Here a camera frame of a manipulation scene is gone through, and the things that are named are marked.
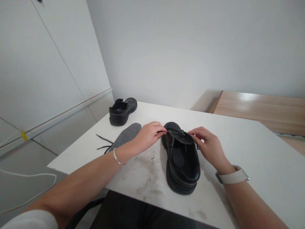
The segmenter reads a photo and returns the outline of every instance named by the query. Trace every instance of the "hand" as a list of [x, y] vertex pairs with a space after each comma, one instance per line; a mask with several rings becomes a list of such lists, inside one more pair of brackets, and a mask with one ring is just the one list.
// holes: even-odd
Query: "hand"
[[236, 171], [226, 158], [218, 137], [204, 127], [198, 127], [188, 132], [193, 136], [204, 158], [211, 163], [219, 174]]
[[137, 136], [131, 141], [136, 148], [136, 154], [151, 147], [166, 133], [167, 130], [159, 122], [154, 121], [144, 125]]

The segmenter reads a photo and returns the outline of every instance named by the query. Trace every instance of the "black leather shoe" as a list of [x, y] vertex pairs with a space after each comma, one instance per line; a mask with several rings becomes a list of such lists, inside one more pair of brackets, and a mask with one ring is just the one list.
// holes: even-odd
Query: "black leather shoe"
[[168, 186], [181, 195], [191, 194], [200, 177], [196, 144], [191, 135], [175, 122], [165, 124], [167, 134], [162, 144], [167, 152], [166, 179]]
[[138, 103], [134, 98], [117, 99], [112, 107], [109, 107], [109, 120], [113, 126], [123, 126], [128, 116], [137, 109]]

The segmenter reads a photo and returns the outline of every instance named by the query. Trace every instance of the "white watch strap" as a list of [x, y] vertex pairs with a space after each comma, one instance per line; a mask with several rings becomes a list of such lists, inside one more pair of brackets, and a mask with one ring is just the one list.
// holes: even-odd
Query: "white watch strap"
[[226, 174], [226, 175], [218, 174], [218, 176], [223, 184], [236, 184], [244, 180], [249, 180], [249, 177], [242, 169], [237, 170], [236, 172], [231, 174]]

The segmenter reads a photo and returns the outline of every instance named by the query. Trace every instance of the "shoe heel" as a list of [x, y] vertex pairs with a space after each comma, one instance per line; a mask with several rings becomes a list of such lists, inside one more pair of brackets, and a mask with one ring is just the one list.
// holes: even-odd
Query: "shoe heel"
[[126, 124], [127, 120], [128, 120], [128, 115], [125, 116], [123, 119], [117, 119], [117, 120], [113, 120], [109, 118], [110, 124], [113, 126], [123, 126]]
[[137, 107], [138, 107], [138, 103], [136, 103], [136, 106], [130, 110], [130, 113], [133, 113], [137, 109]]

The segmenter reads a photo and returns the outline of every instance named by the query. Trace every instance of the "cabinet door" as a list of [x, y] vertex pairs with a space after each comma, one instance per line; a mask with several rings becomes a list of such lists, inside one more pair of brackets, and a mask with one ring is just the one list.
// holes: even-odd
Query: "cabinet door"
[[0, 118], [0, 147], [19, 137], [18, 130]]
[[0, 1], [0, 117], [30, 130], [84, 98], [30, 0]]
[[86, 0], [32, 0], [85, 99], [110, 88]]

